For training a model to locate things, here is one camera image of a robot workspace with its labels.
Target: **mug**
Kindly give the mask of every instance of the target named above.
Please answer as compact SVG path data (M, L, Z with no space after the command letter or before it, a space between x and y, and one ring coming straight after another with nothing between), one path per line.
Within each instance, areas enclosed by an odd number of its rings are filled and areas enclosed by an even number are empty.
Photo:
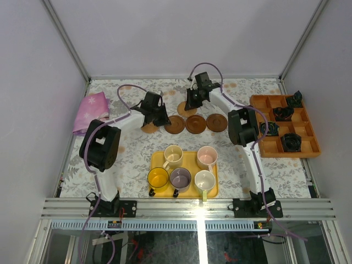
M168 188L169 174L164 168L154 168L148 173L149 196L161 193Z
M170 183L174 188L174 198L188 190L191 180L191 173L185 168L176 168L171 172Z
M167 171L170 168L181 167L183 159L182 148L176 145L168 146L164 151L165 163L163 168Z
M197 164L201 169L213 172L213 167L218 160L218 152L211 146L201 147L197 152Z
M215 183L215 176L209 170L201 170L194 177L194 184L201 194L203 202L207 201L207 194L214 188Z

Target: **brown saucer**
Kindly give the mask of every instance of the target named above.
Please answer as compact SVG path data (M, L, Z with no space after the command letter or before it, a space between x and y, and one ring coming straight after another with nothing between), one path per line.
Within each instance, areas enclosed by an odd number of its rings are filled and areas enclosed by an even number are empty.
M227 128L227 120L222 114L211 114L207 118L207 127L213 132L222 132Z
M189 133L200 134L207 127L207 122L200 115L192 115L186 120L186 128Z
M179 115L172 115L169 117L171 125L165 125L164 128L170 134L179 134L185 129L185 120Z
M197 108L185 111L186 102L182 102L177 107L177 112L182 117L190 117L197 113Z
M148 125L145 125L141 128L141 130L144 133L147 134L153 134L154 132L156 132L159 128L157 126L155 126L153 123L149 123Z

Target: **folded pink cloth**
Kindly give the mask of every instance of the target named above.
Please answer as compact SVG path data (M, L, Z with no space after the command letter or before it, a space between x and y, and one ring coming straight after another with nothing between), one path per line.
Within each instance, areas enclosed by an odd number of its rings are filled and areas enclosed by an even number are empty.
M109 106L104 92L83 98L73 125L73 134L81 135L87 132L89 124L94 119L107 120Z

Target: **wooden organizer tray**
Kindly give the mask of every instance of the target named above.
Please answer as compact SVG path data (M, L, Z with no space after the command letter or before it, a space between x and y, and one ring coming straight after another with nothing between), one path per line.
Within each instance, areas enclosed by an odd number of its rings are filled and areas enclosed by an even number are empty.
M163 164L165 162L164 158L164 152L163 151L156 151L152 154L152 158L150 160L150 170L157 168L157 167L163 167ZM219 193L219 183L218 183L218 164L215 164L213 167L213 174L215 176L216 184L214 188L208 193L207 198L211 199L214 198L218 195ZM184 198L184 199L202 199L201 195L197 191L197 188L194 184L194 177L195 175L200 172L202 169L198 167L197 165L197 151L184 151L183 152L183 161L182 161L182 168L186 168L190 173L191 173L191 185L189 186L189 189L185 192L180 192L177 198L173 197L174 194L174 189L171 186L170 180L168 182L168 188L163 191L163 192L156 192L155 196L156 198L170 198L170 199L179 199L179 198Z
M294 108L291 121L275 121L273 108L287 107L286 98L289 96L291 95L252 95L250 98L252 106L263 112L268 121L275 122L280 127L279 136L266 136L259 142L260 154L263 158L314 158L321 153L303 102L303 108ZM264 119L258 113L256 116L259 127ZM280 138L287 133L296 133L302 137L301 152L284 152Z

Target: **patterned cloth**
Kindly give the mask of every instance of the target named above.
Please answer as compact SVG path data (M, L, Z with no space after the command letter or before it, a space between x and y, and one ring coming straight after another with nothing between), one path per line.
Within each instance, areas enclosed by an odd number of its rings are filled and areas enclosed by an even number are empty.
M92 120L106 120L108 117L109 107L104 92L84 97L78 109L73 134L86 133Z
M90 93L103 91L111 99L111 119L127 111L116 94L117 87L121 84L140 85L153 92L162 90L169 116L177 114L177 106L185 101L186 89L190 85L187 80L94 80L90 85ZM276 79L225 79L224 90L246 105L253 94L280 94ZM136 105L144 98L144 93L133 87L124 87L120 93L130 106ZM205 119L214 113L222 111L208 102L197 110L197 114ZM83 160L78 155L82 141L81 137L75 140L68 168L64 172L61 197L85 197L88 193L96 191L93 176L85 169ZM220 133L206 129L200 135L193 135L184 129L178 135L171 135L164 127L154 134L146 134L140 129L123 131L117 159L111 168L121 197L148 197L147 174L150 170L151 155L174 144L184 151L196 151L205 145L214 147L219 155L217 198L249 197L246 167L239 149L231 143L227 129ZM298 158L262 158L262 163L268 182L278 198L310 197L304 169Z

